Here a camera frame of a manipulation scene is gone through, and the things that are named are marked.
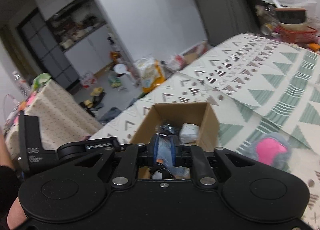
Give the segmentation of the person's right hand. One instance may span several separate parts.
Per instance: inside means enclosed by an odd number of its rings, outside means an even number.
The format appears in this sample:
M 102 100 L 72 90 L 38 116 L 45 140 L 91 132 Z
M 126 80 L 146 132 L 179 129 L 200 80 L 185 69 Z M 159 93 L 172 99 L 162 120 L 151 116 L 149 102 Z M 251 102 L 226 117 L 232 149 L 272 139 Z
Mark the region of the person's right hand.
M 7 216 L 8 227 L 9 229 L 16 229 L 21 224 L 23 224 L 26 220 L 27 220 L 27 216 L 24 213 L 24 210 L 20 204 L 19 198 L 16 198 Z

